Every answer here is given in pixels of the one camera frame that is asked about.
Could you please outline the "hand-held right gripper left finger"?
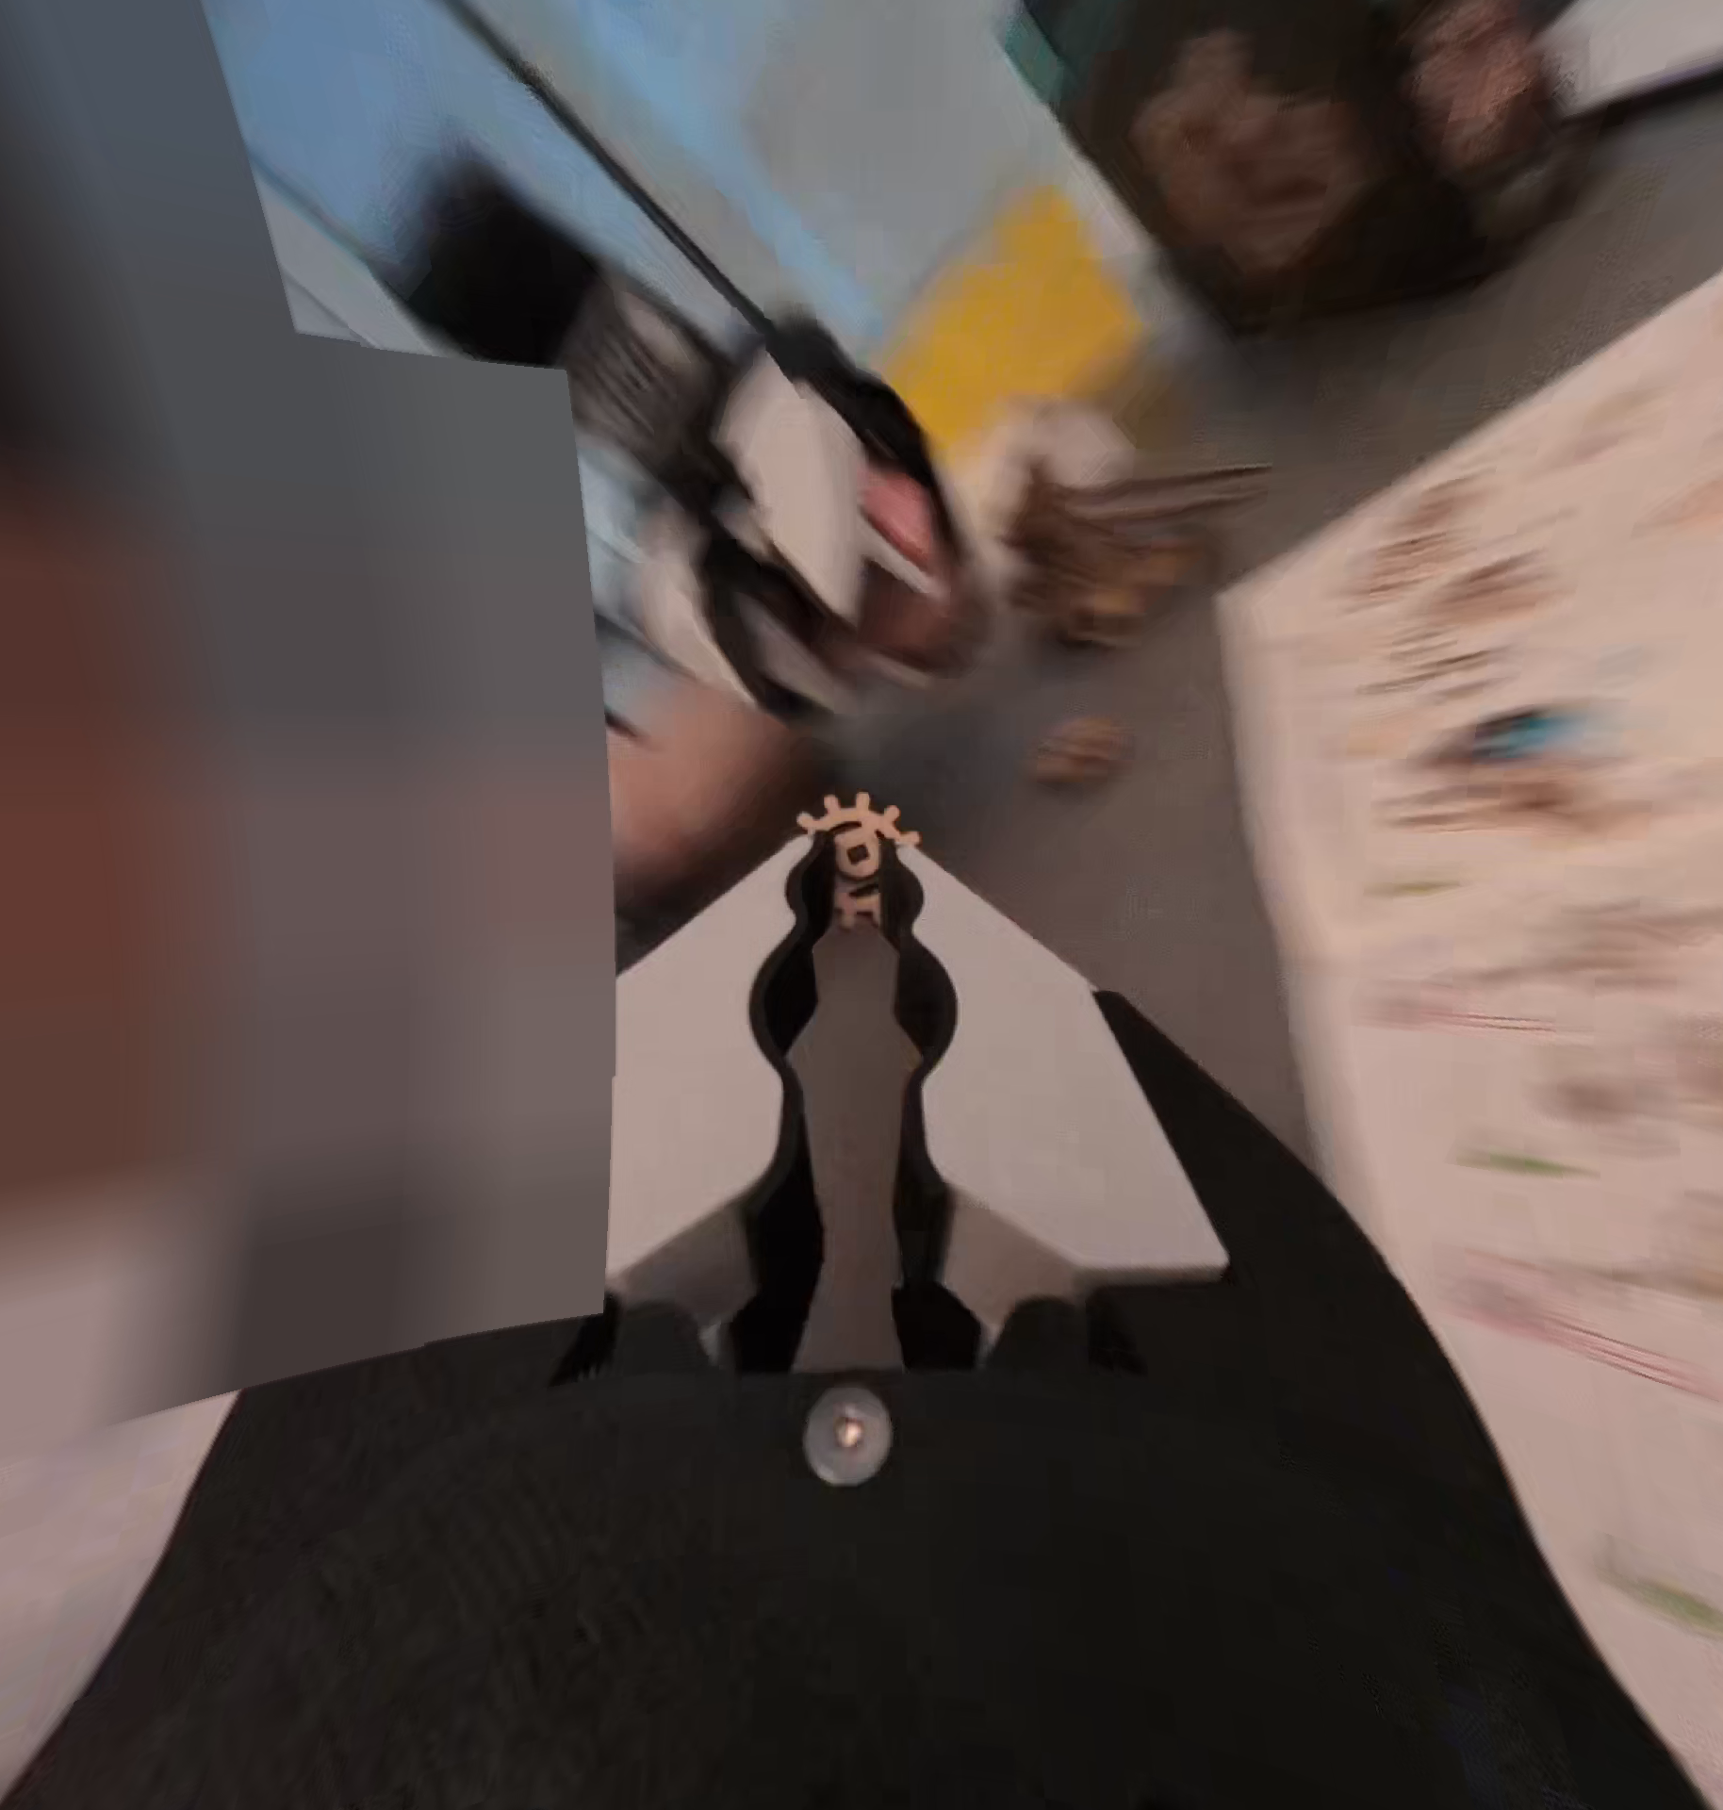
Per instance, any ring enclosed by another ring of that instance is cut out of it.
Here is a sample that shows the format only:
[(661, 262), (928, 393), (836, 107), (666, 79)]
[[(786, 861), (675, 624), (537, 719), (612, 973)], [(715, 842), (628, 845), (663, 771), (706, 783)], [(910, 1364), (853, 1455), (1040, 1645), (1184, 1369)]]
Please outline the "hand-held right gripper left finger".
[(798, 1084), (814, 1008), (806, 877), (823, 849), (780, 849), (617, 983), (607, 1294), (657, 1301), (702, 1330), (805, 1330), (823, 1266)]

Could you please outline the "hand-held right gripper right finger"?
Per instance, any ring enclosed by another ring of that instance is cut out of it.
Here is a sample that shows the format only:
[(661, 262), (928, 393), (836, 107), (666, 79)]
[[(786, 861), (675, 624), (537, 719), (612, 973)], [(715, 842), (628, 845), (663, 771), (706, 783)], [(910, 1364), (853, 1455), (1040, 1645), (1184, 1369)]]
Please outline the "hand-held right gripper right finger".
[(986, 1331), (1025, 1301), (1228, 1272), (1096, 989), (920, 851), (914, 952), (956, 1001), (920, 1089), (945, 1190), (935, 1279)]

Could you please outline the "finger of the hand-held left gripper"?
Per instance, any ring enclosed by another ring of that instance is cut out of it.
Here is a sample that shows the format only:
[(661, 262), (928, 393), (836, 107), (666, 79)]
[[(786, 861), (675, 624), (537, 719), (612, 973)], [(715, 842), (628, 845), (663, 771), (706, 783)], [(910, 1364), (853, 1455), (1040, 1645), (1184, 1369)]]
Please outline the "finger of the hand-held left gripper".
[(858, 434), (780, 368), (749, 368), (718, 419), (718, 451), (737, 484), (734, 522), (746, 546), (831, 619), (853, 620), (864, 578)]
[(863, 519), (864, 557), (895, 585), (926, 598), (944, 593), (944, 543), (928, 519)]

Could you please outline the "wooden gear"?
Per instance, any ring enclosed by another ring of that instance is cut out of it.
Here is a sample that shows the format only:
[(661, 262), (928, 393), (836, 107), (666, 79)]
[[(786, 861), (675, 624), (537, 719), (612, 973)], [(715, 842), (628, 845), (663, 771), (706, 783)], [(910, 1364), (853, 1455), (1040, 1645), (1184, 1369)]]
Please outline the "wooden gear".
[(900, 806), (880, 806), (868, 792), (850, 801), (828, 794), (823, 808), (805, 810), (797, 826), (827, 838), (834, 858), (834, 911), (842, 931), (884, 925), (882, 874), (887, 849), (920, 849), (921, 833), (902, 823)]
[(1097, 787), (1118, 778), (1129, 757), (1131, 738), (1118, 722), (1074, 717), (1057, 723), (1036, 742), (1028, 777), (1047, 789)]

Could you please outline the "person's left forearm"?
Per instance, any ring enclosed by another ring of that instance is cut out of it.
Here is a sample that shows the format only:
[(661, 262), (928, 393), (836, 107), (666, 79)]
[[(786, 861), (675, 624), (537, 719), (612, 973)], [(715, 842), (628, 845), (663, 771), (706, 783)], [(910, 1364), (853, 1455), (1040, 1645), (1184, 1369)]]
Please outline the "person's left forearm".
[(808, 730), (695, 683), (610, 725), (607, 757), (623, 919), (664, 917), (777, 849), (823, 777)]

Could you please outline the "partly built wooden model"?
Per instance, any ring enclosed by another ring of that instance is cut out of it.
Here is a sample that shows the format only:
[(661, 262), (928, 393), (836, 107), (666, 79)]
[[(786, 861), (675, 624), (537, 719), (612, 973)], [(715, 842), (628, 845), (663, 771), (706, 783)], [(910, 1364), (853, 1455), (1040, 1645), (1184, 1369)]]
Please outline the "partly built wooden model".
[(1217, 574), (1228, 515), (1268, 478), (1214, 465), (1074, 484), (1031, 463), (1004, 535), (1013, 610), (1061, 647), (1129, 644), (1160, 600)]

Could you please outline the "person's left hand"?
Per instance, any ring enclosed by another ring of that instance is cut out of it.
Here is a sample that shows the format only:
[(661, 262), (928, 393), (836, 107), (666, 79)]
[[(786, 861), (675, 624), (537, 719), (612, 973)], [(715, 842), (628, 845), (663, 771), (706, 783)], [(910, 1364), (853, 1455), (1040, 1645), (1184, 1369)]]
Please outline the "person's left hand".
[(944, 543), (932, 493), (914, 475), (873, 468), (860, 508), (868, 529), (898, 557), (924, 572), (942, 565)]

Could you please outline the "yellow plastic bin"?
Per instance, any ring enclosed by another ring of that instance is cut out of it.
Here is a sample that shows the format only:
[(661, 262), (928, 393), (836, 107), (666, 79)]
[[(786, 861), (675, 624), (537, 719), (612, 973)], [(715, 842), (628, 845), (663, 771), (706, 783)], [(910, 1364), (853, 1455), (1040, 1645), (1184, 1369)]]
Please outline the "yellow plastic bin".
[(1099, 396), (1144, 350), (1140, 306), (1059, 186), (1032, 186), (948, 262), (893, 330), (882, 374), (933, 446), (1015, 405)]

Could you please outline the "illustrated instruction booklet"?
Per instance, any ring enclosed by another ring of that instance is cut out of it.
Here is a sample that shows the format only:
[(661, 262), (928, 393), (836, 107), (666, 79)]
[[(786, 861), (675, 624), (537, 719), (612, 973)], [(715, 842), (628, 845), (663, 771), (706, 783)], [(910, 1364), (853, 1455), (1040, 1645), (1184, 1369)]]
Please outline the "illustrated instruction booklet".
[(1723, 272), (1221, 619), (1327, 1177), (1723, 1807)]

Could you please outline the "black and teal product box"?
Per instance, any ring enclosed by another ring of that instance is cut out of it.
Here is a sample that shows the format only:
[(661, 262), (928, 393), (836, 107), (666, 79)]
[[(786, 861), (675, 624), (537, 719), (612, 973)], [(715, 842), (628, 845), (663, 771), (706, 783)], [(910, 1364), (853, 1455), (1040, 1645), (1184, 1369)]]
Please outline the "black and teal product box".
[(1529, 5), (1059, 5), (1054, 111), (1239, 336), (1478, 284), (1586, 178)]

